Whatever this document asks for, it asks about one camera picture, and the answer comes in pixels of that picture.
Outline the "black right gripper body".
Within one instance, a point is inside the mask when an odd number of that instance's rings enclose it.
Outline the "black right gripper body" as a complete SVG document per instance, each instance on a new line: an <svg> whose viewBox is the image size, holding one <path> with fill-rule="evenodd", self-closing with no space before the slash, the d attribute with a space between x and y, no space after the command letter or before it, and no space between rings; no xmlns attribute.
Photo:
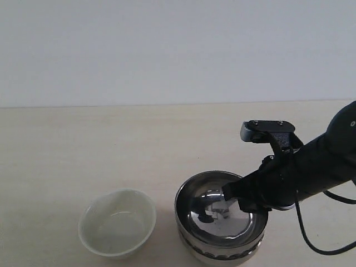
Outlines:
<svg viewBox="0 0 356 267"><path fill-rule="evenodd" d="M263 198L272 210L289 210L295 206L299 167L294 155L282 161L273 159L245 177L251 182L252 198Z"/></svg>

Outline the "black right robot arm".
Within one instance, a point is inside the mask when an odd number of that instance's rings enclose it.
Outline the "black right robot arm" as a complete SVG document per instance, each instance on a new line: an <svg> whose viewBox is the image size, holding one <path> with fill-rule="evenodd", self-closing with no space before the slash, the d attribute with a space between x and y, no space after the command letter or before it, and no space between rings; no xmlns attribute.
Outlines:
<svg viewBox="0 0 356 267"><path fill-rule="evenodd" d="M355 178L355 102L343 107L325 133L307 144L287 121L250 120L241 127L245 142L270 144L273 155L260 167L222 187L226 201L244 212L289 210L297 201Z"/></svg>

